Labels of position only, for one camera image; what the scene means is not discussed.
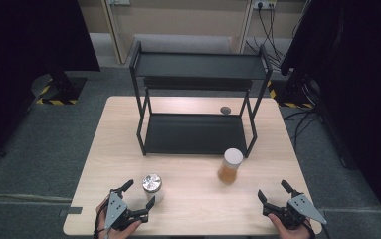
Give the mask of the white wall socket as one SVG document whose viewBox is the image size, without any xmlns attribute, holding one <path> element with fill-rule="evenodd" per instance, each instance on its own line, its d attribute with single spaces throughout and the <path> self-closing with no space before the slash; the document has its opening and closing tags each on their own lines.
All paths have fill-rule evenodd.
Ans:
<svg viewBox="0 0 381 239">
<path fill-rule="evenodd" d="M 255 0 L 253 8 L 257 10 L 273 10 L 278 0 Z"/>
</svg>

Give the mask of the glass jar with silver lid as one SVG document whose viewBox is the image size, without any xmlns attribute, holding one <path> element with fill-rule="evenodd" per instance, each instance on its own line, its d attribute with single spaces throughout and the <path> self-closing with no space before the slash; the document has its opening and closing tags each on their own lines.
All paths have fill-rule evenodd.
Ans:
<svg viewBox="0 0 381 239">
<path fill-rule="evenodd" d="M 156 173 L 149 173 L 142 179 L 142 188 L 148 200 L 155 198 L 159 203 L 164 198 L 164 189 L 162 178 Z"/>
</svg>

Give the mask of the beige wooden partition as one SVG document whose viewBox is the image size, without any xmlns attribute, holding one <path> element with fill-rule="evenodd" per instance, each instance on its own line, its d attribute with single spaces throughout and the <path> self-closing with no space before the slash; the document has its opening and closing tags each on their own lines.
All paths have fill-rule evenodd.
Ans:
<svg viewBox="0 0 381 239">
<path fill-rule="evenodd" d="M 247 53 L 273 31 L 285 52 L 308 0 L 78 0 L 99 62 L 122 65 L 136 41 L 153 51 Z"/>
</svg>

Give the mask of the black curtain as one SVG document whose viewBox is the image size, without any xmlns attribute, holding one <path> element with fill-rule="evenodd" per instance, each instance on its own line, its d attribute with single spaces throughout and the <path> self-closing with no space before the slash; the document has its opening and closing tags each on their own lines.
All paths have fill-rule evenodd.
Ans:
<svg viewBox="0 0 381 239">
<path fill-rule="evenodd" d="M 345 161 L 381 203 L 381 0 L 310 0 L 281 71 L 288 94 L 318 85 Z"/>
<path fill-rule="evenodd" d="M 34 80 L 98 69 L 78 0 L 0 0 L 0 145 L 31 99 Z"/>
</svg>

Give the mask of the black metal shelf rack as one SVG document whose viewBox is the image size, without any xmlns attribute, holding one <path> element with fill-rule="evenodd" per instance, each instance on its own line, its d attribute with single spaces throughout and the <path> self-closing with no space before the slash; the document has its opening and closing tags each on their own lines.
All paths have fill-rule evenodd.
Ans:
<svg viewBox="0 0 381 239">
<path fill-rule="evenodd" d="M 273 72 L 264 46 L 256 55 L 149 52 L 137 43 L 129 70 L 140 114 L 136 134 L 144 155 L 223 154 L 234 147 L 249 156 L 258 138 L 255 117 Z M 236 114 L 156 113 L 146 91 L 199 90 L 242 92 Z"/>
</svg>

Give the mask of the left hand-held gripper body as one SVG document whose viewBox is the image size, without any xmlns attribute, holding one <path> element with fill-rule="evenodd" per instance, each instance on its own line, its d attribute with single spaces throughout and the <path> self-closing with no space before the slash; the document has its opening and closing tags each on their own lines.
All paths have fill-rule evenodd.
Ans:
<svg viewBox="0 0 381 239">
<path fill-rule="evenodd" d="M 124 230 L 132 223 L 131 210 L 123 201 L 122 192 L 112 191 L 109 194 L 104 228 Z"/>
</svg>

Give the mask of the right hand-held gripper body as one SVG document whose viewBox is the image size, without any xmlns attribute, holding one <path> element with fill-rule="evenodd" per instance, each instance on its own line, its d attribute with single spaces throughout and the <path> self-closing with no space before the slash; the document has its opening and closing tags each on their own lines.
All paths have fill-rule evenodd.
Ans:
<svg viewBox="0 0 381 239">
<path fill-rule="evenodd" d="M 306 219 L 312 219 L 321 224 L 327 223 L 326 219 L 304 194 L 290 199 L 286 207 L 277 207 L 263 198 L 263 214 L 265 216 L 274 214 L 285 229 L 296 229 Z"/>
</svg>

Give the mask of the stand base with striped tape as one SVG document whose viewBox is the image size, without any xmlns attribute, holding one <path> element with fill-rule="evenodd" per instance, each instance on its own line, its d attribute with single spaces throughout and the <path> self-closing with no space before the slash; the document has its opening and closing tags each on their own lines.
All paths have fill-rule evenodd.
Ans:
<svg viewBox="0 0 381 239">
<path fill-rule="evenodd" d="M 287 80 L 269 80 L 267 87 L 270 97 L 280 106 L 312 109 L 313 104 L 301 89 L 291 92 L 286 88 Z"/>
<path fill-rule="evenodd" d="M 74 105 L 87 81 L 85 77 L 69 77 L 61 73 L 50 78 L 36 100 L 40 105 Z"/>
</svg>

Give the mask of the person's left hand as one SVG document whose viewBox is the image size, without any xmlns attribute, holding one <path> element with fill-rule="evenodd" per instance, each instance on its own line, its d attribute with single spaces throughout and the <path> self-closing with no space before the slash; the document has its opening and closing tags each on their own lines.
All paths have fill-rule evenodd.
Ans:
<svg viewBox="0 0 381 239">
<path fill-rule="evenodd" d="M 107 209 L 105 208 L 108 202 L 108 197 L 106 197 L 95 209 L 96 220 L 95 220 L 95 239 L 127 239 L 130 237 L 137 228 L 142 224 L 141 221 L 133 222 L 124 230 L 105 230 L 105 218 Z"/>
</svg>

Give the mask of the orange jar with white lid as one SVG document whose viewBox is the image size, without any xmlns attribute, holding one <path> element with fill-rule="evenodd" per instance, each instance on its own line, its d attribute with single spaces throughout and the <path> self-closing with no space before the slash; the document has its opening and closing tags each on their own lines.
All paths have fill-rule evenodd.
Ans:
<svg viewBox="0 0 381 239">
<path fill-rule="evenodd" d="M 232 184 L 237 178 L 237 172 L 242 162 L 242 153 L 236 148 L 228 148 L 218 170 L 218 178 L 225 184 Z"/>
</svg>

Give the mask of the person's right hand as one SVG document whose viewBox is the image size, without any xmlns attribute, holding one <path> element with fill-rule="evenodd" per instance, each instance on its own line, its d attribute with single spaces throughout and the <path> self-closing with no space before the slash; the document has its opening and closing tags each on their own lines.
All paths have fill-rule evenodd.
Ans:
<svg viewBox="0 0 381 239">
<path fill-rule="evenodd" d="M 275 214 L 269 214 L 268 218 L 272 221 L 276 227 L 280 239 L 312 239 L 312 228 L 308 220 L 296 229 L 286 229 L 282 222 L 275 216 Z"/>
</svg>

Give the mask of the grey floor tape piece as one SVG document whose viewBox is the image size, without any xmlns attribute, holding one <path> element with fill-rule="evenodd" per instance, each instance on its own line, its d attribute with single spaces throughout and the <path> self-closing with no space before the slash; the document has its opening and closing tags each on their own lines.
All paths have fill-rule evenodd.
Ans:
<svg viewBox="0 0 381 239">
<path fill-rule="evenodd" d="M 74 214 L 74 215 L 81 214 L 82 210 L 83 210 L 82 207 L 69 207 L 67 209 L 60 210 L 59 216 L 66 217 L 67 215 L 70 215 L 70 214 Z"/>
</svg>

